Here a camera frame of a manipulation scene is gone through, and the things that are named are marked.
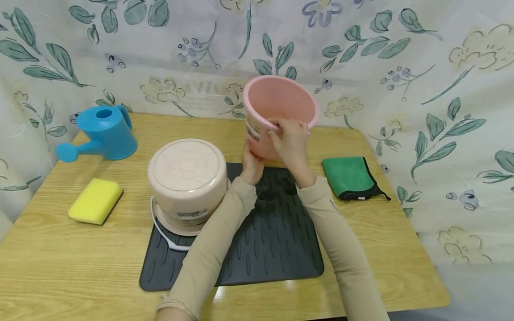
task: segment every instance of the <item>pink plastic bucket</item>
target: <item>pink plastic bucket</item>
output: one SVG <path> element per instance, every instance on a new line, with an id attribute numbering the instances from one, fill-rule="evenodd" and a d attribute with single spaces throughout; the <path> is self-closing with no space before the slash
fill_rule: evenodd
<path id="1" fill-rule="evenodd" d="M 246 115 L 246 137 L 250 149 L 265 159 L 276 159 L 268 130 L 280 132 L 278 126 L 267 119 L 282 117 L 295 119 L 314 127 L 318 120 L 318 104 L 297 82 L 273 75 L 255 77 L 243 91 Z"/>

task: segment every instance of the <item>bucket label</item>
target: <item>bucket label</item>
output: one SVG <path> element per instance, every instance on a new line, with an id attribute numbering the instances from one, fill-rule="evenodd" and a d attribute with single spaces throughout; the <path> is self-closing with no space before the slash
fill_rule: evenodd
<path id="1" fill-rule="evenodd" d="M 250 135 L 251 138 L 259 142 L 261 140 L 261 135 L 259 134 L 261 131 L 261 127 L 255 119 L 251 116 L 246 117 L 246 132 Z"/>
<path id="2" fill-rule="evenodd" d="M 207 208 L 205 208 L 195 212 L 177 212 L 177 216 L 182 220 L 184 225 L 200 225 L 209 219 L 208 217 L 204 217 L 207 212 Z"/>

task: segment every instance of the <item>backdrop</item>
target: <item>backdrop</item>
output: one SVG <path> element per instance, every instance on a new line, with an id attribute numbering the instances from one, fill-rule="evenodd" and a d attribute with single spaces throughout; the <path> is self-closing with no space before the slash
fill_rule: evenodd
<path id="1" fill-rule="evenodd" d="M 319 125 L 366 135 L 451 292 L 447 308 L 394 317 L 508 319 L 512 2 L 3 0 L 0 11 L 0 230 L 85 108 L 242 120 L 246 82 L 278 74 L 314 95 Z"/>

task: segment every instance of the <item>watering can handle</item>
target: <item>watering can handle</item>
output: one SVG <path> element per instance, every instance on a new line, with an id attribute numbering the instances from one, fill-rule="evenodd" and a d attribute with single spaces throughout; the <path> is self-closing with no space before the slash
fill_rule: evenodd
<path id="1" fill-rule="evenodd" d="M 116 108 L 120 110 L 121 114 L 123 115 L 123 118 L 125 119 L 125 122 L 127 123 L 128 128 L 132 130 L 132 121 L 130 120 L 129 112 L 125 109 L 125 107 L 121 105 L 116 106 Z"/>

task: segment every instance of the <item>wood grain surface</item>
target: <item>wood grain surface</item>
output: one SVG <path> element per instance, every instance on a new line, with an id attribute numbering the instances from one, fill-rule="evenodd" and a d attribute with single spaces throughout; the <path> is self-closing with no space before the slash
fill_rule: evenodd
<path id="1" fill-rule="evenodd" d="M 0 319 L 152 320 L 161 293 L 139 288 L 152 230 L 146 169 L 163 145 L 199 138 L 239 162 L 244 122 L 131 114 L 138 150 L 108 161 L 96 155 L 59 162 L 0 243 Z M 80 133 L 74 144 L 87 140 Z M 449 303 L 427 253 L 405 217 L 365 137 L 355 129 L 315 127 L 308 161 L 324 176 L 327 157 L 365 156 L 379 186 L 393 198 L 336 200 L 362 242 L 388 311 Z M 281 166 L 271 162 L 270 166 Z M 103 226 L 73 221 L 67 211 L 92 178 L 117 181 L 124 194 Z M 306 320 L 344 315 L 325 251 L 319 278 L 215 288 L 202 320 Z"/>

